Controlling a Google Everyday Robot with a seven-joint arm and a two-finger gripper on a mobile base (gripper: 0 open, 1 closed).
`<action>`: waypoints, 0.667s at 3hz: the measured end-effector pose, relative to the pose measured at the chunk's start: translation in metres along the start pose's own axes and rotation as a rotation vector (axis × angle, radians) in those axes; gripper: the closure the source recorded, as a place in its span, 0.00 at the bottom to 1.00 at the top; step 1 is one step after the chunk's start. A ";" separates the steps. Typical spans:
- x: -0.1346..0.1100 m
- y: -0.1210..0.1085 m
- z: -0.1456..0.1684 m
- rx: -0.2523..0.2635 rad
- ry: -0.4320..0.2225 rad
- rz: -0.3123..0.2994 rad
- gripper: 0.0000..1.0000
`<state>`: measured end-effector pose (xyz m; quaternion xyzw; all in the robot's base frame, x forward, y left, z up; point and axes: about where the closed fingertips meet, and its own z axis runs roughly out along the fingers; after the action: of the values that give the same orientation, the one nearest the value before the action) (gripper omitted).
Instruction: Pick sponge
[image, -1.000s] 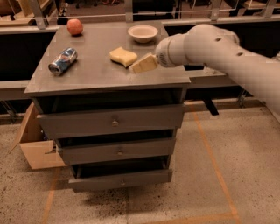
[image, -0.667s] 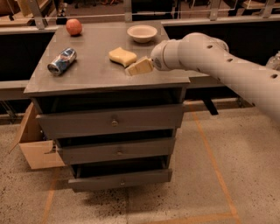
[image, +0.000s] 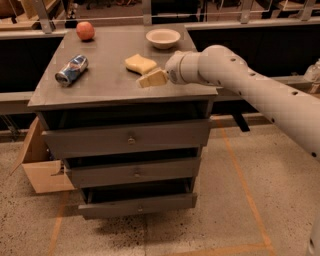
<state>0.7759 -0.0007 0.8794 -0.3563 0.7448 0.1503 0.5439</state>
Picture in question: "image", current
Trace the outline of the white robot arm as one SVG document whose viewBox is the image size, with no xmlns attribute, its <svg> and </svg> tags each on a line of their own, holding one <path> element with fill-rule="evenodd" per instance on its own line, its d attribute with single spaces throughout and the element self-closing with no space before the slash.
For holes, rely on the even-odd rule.
<svg viewBox="0 0 320 256">
<path fill-rule="evenodd" d="M 222 86 L 247 101 L 264 117 L 320 161 L 320 101 L 263 76 L 230 49 L 214 45 L 203 52 L 177 51 L 165 65 L 175 84 Z"/>
</svg>

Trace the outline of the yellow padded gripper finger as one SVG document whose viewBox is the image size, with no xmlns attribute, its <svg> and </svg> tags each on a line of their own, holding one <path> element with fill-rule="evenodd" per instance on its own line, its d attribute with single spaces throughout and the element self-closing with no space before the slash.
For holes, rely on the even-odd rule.
<svg viewBox="0 0 320 256">
<path fill-rule="evenodd" d="M 166 83 L 167 75 L 161 68 L 154 69 L 137 80 L 137 84 L 141 88 L 162 86 Z"/>
</svg>

